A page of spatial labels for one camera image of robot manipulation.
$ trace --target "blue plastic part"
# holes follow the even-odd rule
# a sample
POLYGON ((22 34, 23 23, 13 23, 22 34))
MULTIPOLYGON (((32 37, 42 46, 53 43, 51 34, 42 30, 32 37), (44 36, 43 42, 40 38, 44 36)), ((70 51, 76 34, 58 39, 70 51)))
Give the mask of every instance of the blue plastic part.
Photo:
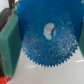
POLYGON ((39 65, 55 66, 70 59, 79 42, 84 16, 82 0, 19 0, 22 46, 39 65), (56 36, 47 40, 44 27, 53 23, 56 36))

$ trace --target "blue cog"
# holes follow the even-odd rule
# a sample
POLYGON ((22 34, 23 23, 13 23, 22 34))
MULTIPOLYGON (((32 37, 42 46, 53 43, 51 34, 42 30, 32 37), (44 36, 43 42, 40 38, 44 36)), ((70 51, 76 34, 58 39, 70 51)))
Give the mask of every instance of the blue cog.
POLYGON ((23 51, 44 66, 64 63, 75 53, 84 16, 80 0, 20 0, 17 14, 23 51), (48 40, 43 32, 53 23, 56 35, 48 40))

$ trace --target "white background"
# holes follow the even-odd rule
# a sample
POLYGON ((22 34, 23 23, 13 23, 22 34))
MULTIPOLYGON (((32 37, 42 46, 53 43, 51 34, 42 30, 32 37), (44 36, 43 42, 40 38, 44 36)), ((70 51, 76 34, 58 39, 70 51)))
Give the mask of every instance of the white background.
MULTIPOLYGON (((8 0, 0 0, 0 11, 8 0)), ((67 62, 52 68, 36 65, 21 51, 13 79, 7 84, 84 84, 84 59, 76 50, 67 62)))

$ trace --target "hole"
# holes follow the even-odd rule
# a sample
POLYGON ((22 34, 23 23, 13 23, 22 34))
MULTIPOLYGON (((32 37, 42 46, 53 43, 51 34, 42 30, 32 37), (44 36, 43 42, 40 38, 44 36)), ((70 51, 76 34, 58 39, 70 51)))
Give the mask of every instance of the hole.
POLYGON ((52 40, 56 36, 55 25, 53 23, 48 23, 45 25, 43 35, 46 37, 46 39, 52 40))

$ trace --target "red object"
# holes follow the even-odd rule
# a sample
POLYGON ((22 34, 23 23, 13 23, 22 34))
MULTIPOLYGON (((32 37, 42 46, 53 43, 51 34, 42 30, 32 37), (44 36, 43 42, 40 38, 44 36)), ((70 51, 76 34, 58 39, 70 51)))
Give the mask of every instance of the red object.
POLYGON ((1 77, 0 78, 0 84, 6 84, 8 81, 10 81, 12 78, 10 77, 1 77))

